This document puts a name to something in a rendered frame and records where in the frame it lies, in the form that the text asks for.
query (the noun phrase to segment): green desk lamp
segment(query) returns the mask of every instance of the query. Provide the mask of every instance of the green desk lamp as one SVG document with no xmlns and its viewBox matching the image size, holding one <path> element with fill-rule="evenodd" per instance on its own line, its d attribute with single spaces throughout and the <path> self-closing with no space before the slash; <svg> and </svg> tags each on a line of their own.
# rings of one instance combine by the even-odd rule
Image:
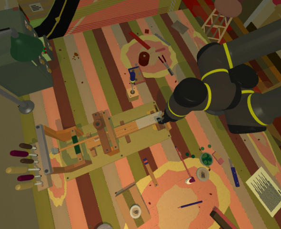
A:
<svg viewBox="0 0 281 229">
<path fill-rule="evenodd" d="M 6 28 L 0 30 L 0 38 L 8 35 L 11 35 L 10 54 L 13 59 L 20 62 L 28 62 L 36 59 L 39 55 L 41 55 L 43 44 L 39 38 L 31 37 L 17 32 L 14 28 Z M 29 114 L 35 108 L 35 104 L 32 101 L 20 101 L 19 99 L 11 96 L 2 89 L 0 89 L 0 95 L 18 104 L 19 111 L 22 114 Z"/>
</svg>

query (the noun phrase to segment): floor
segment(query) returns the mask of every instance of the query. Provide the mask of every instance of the floor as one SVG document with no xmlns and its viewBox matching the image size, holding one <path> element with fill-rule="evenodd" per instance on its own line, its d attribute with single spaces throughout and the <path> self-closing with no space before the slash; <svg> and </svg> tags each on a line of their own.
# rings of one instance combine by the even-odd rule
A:
<svg viewBox="0 0 281 229">
<path fill-rule="evenodd" d="M 132 40 L 128 34 L 130 31 L 143 35 L 145 29 L 149 29 L 150 34 L 162 34 L 162 37 L 171 43 L 181 63 L 176 72 L 198 78 L 200 74 L 195 61 L 198 48 L 189 32 L 181 35 L 171 27 L 176 20 L 188 26 L 190 31 L 197 31 L 205 37 L 191 12 L 179 10 L 52 40 L 54 57 L 57 57 L 57 60 L 50 63 L 54 87 L 23 96 L 25 100 L 36 101 L 37 107 L 42 108 L 21 119 L 23 132 L 28 133 L 24 137 L 25 142 L 34 142 L 36 136 L 33 129 L 38 123 L 48 125 L 52 129 L 84 126 L 92 123 L 88 114 L 109 110 L 111 115 L 115 115 L 150 101 L 156 101 L 158 107 L 163 109 L 178 79 L 170 75 L 159 79 L 147 78 L 146 83 L 138 86 L 141 99 L 137 103 L 129 103 L 125 93 L 129 85 L 123 80 L 126 69 L 120 63 L 120 48 Z M 226 41 L 233 38 L 229 34 L 224 36 Z M 51 193 L 50 190 L 40 193 L 34 191 L 40 228 L 94 228 L 101 222 L 108 222 L 113 228 L 124 228 L 125 222 L 113 193 L 148 176 L 148 171 L 141 161 L 143 157 L 150 158 L 153 171 L 167 161 L 179 161 L 173 150 L 176 145 L 183 152 L 184 159 L 190 158 L 192 154 L 198 158 L 204 150 L 211 153 L 218 151 L 224 161 L 228 158 L 232 160 L 240 177 L 240 188 L 233 186 L 229 165 L 221 167 L 214 163 L 211 170 L 222 177 L 230 191 L 231 203 L 225 215 L 236 227 L 281 229 L 281 210 L 271 218 L 247 185 L 244 185 L 259 167 L 271 171 L 259 157 L 262 150 L 268 150 L 275 154 L 279 171 L 273 174 L 273 179 L 281 187 L 281 150 L 270 130 L 266 131 L 266 135 L 262 135 L 261 141 L 254 142 L 256 135 L 229 133 L 223 116 L 214 117 L 203 112 L 192 112 L 172 125 L 171 136 L 171 140 L 146 148 L 74 180 L 65 182 L 62 177 L 58 188 L 66 187 L 66 192 L 61 203 L 58 201 L 55 204 L 52 197 L 56 197 L 56 193 Z M 54 147 L 58 147 L 57 141 L 51 142 Z"/>
</svg>

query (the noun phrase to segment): green lampshade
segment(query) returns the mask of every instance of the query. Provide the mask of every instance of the green lampshade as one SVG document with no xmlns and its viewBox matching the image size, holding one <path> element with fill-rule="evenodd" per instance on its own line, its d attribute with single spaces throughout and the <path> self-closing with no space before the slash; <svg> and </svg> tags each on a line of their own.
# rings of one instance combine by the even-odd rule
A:
<svg viewBox="0 0 281 229">
<path fill-rule="evenodd" d="M 28 62 L 36 59 L 44 48 L 41 40 L 20 32 L 18 34 L 18 38 L 11 37 L 10 54 L 13 59 L 20 62 Z"/>
</svg>

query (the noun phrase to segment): wooden stool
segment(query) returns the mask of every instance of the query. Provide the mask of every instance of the wooden stool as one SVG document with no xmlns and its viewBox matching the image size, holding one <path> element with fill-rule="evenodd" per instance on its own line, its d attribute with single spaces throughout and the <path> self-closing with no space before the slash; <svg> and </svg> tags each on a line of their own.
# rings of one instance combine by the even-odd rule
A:
<svg viewBox="0 0 281 229">
<path fill-rule="evenodd" d="M 205 34 L 208 35 L 208 33 L 211 31 L 212 28 L 216 28 L 215 33 L 212 37 L 208 37 L 210 40 L 217 41 L 219 43 L 227 30 L 228 26 L 230 25 L 230 22 L 232 18 L 237 17 L 242 12 L 242 6 L 238 0 L 216 0 L 215 3 L 215 9 L 210 14 L 208 19 L 205 21 L 204 25 L 202 26 L 202 29 L 204 30 Z M 220 24 L 216 25 L 217 20 L 219 17 L 223 17 Z M 219 38 L 215 38 L 215 35 L 219 31 Z"/>
</svg>

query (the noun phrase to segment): lamp pole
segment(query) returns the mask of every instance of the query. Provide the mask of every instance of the lamp pole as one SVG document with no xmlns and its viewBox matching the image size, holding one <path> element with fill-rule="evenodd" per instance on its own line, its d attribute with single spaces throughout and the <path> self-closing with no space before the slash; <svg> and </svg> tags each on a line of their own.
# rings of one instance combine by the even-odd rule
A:
<svg viewBox="0 0 281 229">
<path fill-rule="evenodd" d="M 0 89 L 0 95 L 4 96 L 5 98 L 13 101 L 14 103 L 19 105 L 19 111 L 22 114 L 29 114 L 30 112 L 33 111 L 33 109 L 35 108 L 35 104 L 31 101 L 31 100 L 26 100 L 23 102 L 20 101 L 19 99 L 13 97 L 12 95 L 8 94 L 7 92 L 3 91 L 2 89 Z"/>
</svg>

